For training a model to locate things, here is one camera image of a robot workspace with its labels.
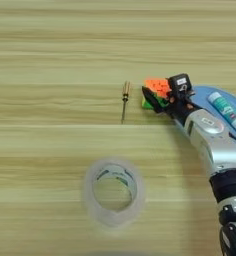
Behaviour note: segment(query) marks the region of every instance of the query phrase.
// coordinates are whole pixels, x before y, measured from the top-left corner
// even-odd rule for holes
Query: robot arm
[[[203,160],[218,203],[223,255],[236,256],[236,143],[219,119],[190,101],[193,92],[186,74],[171,77],[168,82],[171,92],[166,100],[170,104],[162,110],[183,129]],[[143,94],[160,112],[154,94],[144,87]]]
[[[184,131],[203,160],[218,203],[223,255],[236,256],[236,143],[223,123],[204,109],[188,116]]]

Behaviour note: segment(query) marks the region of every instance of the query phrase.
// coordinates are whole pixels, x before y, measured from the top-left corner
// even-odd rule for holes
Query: green component
[[[154,95],[162,107],[167,107],[169,105],[165,99],[158,97],[156,93],[154,93]],[[142,107],[143,109],[153,109],[153,107],[146,101],[144,96],[142,100]]]

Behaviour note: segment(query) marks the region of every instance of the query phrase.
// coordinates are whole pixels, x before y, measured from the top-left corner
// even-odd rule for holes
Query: clear tape
[[[113,176],[124,183],[131,193],[131,203],[121,211],[106,209],[100,205],[94,194],[94,183]],[[84,179],[83,198],[89,214],[101,223],[117,227],[128,224],[140,213],[145,203],[143,179],[137,168],[126,160],[115,157],[105,158],[94,163]]]

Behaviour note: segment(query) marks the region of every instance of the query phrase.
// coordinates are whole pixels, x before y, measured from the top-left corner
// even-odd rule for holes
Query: black joint
[[[223,170],[211,177],[210,184],[217,202],[236,196],[236,169]]]

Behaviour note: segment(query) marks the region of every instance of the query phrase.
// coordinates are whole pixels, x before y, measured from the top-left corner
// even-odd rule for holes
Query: wooden table
[[[141,109],[145,78],[180,72],[236,94],[236,1],[0,0],[0,256],[221,255],[195,150]],[[114,231],[81,200],[85,171],[110,155],[147,189]]]

